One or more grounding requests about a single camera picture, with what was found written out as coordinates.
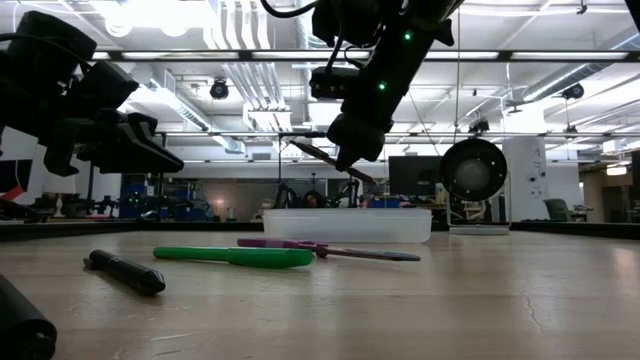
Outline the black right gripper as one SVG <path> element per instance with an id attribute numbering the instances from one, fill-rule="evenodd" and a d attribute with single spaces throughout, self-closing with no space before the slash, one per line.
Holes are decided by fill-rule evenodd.
<path id="1" fill-rule="evenodd" d="M 327 132 L 327 138 L 339 147 L 338 171 L 348 170 L 361 159 L 379 157 L 399 101 L 400 93 L 385 80 L 364 81 L 349 90 Z"/>

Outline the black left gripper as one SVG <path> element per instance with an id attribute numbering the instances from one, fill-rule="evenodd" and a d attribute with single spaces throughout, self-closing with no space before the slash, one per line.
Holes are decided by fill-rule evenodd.
<path id="1" fill-rule="evenodd" d="M 153 141 L 157 121 L 117 109 L 86 111 L 57 81 L 0 72 L 0 155 L 8 128 L 45 148 L 45 168 L 62 177 L 78 169 L 71 159 L 92 162 L 102 173 L 175 173 L 184 162 Z"/>

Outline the brown pen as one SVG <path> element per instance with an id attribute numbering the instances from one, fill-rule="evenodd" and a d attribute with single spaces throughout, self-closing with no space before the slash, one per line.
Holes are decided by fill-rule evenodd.
<path id="1" fill-rule="evenodd" d="M 295 147 L 297 147 L 299 150 L 301 150 L 303 153 L 310 155 L 311 157 L 314 157 L 318 160 L 321 160 L 331 166 L 333 166 L 337 171 L 342 171 L 344 173 L 347 173 L 348 175 L 350 175 L 351 177 L 354 177 L 358 180 L 361 180 L 365 183 L 369 183 L 369 184 L 377 184 L 377 181 L 371 177 L 370 175 L 365 174 L 364 172 L 355 169 L 353 167 L 349 167 L 346 169 L 342 169 L 340 170 L 338 168 L 337 162 L 331 158 L 327 153 L 325 153 L 324 151 L 320 150 L 319 148 L 313 146 L 313 145 L 306 145 L 303 144 L 299 141 L 295 141 L 295 140 L 290 140 L 289 141 L 290 145 L 293 145 Z"/>

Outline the clear plastic supply box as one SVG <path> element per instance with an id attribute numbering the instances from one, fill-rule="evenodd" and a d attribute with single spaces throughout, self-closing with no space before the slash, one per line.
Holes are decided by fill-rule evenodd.
<path id="1" fill-rule="evenodd" d="M 407 208 L 272 209 L 263 218 L 267 237 L 321 243 L 422 243 L 432 213 Z"/>

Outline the purple pen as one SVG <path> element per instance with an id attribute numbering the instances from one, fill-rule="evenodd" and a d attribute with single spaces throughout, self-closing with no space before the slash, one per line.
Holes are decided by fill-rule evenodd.
<path id="1" fill-rule="evenodd" d="M 310 250 L 318 258 L 326 258 L 328 256 L 343 256 L 399 262 L 418 262 L 421 260 L 420 256 L 408 253 L 335 248 L 330 247 L 328 244 L 315 243 L 306 240 L 298 241 L 291 239 L 240 238 L 237 240 L 237 245 L 240 247 L 305 249 Z"/>

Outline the short black marker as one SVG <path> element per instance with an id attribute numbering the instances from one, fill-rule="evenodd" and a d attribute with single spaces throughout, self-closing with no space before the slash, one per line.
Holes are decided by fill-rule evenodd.
<path id="1" fill-rule="evenodd" d="M 164 276 L 157 270 L 104 250 L 93 250 L 84 265 L 102 271 L 143 296 L 155 296 L 166 289 Z"/>

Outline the green highlighter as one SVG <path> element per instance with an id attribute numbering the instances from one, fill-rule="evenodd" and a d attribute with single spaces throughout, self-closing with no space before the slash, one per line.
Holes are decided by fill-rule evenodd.
<path id="1" fill-rule="evenodd" d="M 267 269 L 307 266 L 314 258 L 305 249 L 255 247 L 156 247 L 153 255 L 159 259 L 218 261 Z"/>

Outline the thick black marker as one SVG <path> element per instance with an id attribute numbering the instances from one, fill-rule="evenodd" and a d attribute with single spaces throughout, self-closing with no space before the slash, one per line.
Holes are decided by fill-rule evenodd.
<path id="1" fill-rule="evenodd" d="M 56 327 L 0 274 L 0 360 L 51 360 Z"/>

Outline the black monitor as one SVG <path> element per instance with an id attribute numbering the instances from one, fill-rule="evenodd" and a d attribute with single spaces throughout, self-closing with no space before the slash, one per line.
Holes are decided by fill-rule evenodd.
<path id="1" fill-rule="evenodd" d="M 432 196 L 440 182 L 439 156 L 392 156 L 389 187 L 392 195 Z"/>

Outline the dark flat screen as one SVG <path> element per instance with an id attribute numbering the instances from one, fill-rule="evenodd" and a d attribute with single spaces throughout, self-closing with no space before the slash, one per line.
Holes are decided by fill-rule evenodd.
<path id="1" fill-rule="evenodd" d="M 32 160 L 0 160 L 0 193 L 14 188 L 28 190 Z"/>

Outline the grey office chair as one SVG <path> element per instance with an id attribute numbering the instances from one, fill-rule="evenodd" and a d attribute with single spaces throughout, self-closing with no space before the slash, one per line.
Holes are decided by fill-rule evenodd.
<path id="1" fill-rule="evenodd" d="M 553 198 L 544 200 L 549 218 L 554 222 L 571 222 L 571 211 L 565 200 Z"/>

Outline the black table edge rail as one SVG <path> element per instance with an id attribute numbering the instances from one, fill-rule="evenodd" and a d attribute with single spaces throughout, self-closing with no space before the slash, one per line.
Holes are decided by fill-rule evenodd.
<path id="1" fill-rule="evenodd" d="M 584 222 L 512 222 L 512 231 L 591 236 L 640 241 L 640 224 Z M 0 222 L 0 242 L 57 237 L 86 236 L 136 231 L 177 232 L 260 232 L 261 223 L 248 222 L 160 222 L 160 221 L 89 221 L 9 224 Z"/>

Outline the silver ceiling air duct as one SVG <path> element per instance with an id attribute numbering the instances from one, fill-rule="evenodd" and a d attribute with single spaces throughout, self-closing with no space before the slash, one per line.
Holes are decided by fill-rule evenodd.
<path id="1" fill-rule="evenodd" d="M 312 15 L 310 13 L 300 15 L 296 18 L 297 34 L 300 46 L 306 49 L 325 48 L 324 41 L 313 34 Z"/>

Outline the black overhead frame beam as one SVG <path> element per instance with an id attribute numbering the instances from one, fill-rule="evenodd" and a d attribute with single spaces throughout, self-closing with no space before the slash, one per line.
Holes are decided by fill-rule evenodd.
<path id="1" fill-rule="evenodd" d="M 331 57 L 331 50 L 103 50 L 93 61 L 115 62 L 321 62 Z M 425 62 L 469 63 L 640 63 L 640 50 L 631 51 L 479 51 L 432 50 Z"/>

